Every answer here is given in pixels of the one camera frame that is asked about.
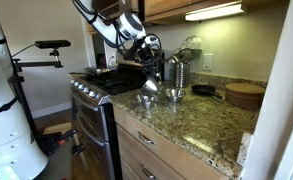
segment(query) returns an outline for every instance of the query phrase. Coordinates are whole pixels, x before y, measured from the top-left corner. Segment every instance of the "black object on counter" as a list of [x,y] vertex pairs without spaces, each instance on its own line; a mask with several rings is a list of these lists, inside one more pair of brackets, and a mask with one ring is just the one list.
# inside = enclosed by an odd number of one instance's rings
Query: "black object on counter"
[[203,95],[203,96],[215,96],[218,99],[222,99],[223,97],[216,93],[216,88],[214,86],[209,85],[194,85],[192,86],[192,90],[195,94]]

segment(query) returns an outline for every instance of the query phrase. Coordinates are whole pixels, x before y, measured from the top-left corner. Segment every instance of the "drawer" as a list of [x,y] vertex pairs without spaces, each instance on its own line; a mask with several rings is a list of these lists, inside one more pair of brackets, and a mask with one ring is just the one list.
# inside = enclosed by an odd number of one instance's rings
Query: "drawer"
[[213,167],[191,155],[183,148],[169,141],[159,133],[145,126],[138,120],[129,116],[123,110],[114,107],[115,121],[128,131],[137,141],[160,157],[171,168],[186,179],[228,179],[227,176]]
[[140,180],[141,179],[122,157],[120,157],[120,163],[122,166],[123,180]]
[[118,125],[117,133],[119,154],[141,179],[184,179]]

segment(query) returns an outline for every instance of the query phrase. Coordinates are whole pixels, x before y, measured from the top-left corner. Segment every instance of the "granite countertop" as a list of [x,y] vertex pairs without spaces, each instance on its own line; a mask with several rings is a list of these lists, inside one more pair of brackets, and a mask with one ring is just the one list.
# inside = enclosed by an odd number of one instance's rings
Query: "granite countertop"
[[182,102],[170,103],[160,94],[149,110],[135,100],[140,89],[112,96],[109,101],[230,178],[238,178],[241,139],[244,131],[254,131],[257,110],[229,104],[222,90],[217,92],[223,99],[196,95],[190,86],[183,90],[187,95]]

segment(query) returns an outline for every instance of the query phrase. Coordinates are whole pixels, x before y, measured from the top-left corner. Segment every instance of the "backsplash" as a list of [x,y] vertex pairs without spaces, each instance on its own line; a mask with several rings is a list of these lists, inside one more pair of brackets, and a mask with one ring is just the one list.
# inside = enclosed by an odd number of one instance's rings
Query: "backsplash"
[[190,73],[190,84],[205,84],[205,85],[212,85],[215,86],[216,89],[225,90],[225,86],[229,83],[247,83],[258,85],[261,87],[266,88],[267,81],[258,81],[258,80],[249,80],[249,79],[242,79],[242,78],[233,78],[233,77],[226,77],[226,76],[218,76],[218,75],[211,75],[211,74],[204,74],[204,73]]

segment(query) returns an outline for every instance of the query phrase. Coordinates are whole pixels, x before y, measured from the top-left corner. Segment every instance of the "cutting board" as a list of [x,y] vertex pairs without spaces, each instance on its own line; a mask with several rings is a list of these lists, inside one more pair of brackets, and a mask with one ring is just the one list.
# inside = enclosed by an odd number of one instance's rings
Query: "cutting board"
[[265,88],[245,83],[226,85],[225,97],[231,104],[246,109],[258,109],[263,101]]

